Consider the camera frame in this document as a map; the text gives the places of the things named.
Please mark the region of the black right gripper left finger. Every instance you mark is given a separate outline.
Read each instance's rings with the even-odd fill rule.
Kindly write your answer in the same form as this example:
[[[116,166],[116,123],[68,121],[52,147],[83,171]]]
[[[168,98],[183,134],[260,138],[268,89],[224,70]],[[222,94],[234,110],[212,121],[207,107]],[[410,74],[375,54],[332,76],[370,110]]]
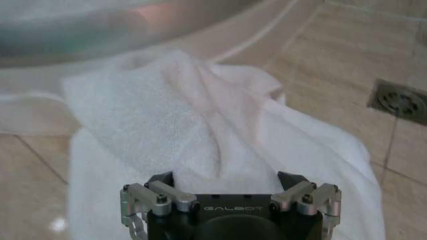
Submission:
[[[154,175],[144,184],[126,184],[120,190],[120,222],[128,228],[131,239],[146,240],[144,223],[148,215],[164,219],[174,210],[195,215],[198,197],[175,188],[171,171]]]

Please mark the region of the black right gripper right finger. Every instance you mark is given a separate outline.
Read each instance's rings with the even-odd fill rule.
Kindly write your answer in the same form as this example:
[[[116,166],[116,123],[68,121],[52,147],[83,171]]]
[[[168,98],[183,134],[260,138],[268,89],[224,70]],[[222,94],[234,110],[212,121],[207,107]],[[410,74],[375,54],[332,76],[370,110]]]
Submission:
[[[282,214],[296,211],[304,217],[322,213],[320,239],[330,240],[342,218],[342,190],[334,184],[318,186],[298,174],[278,172],[283,192],[271,195],[270,211]]]

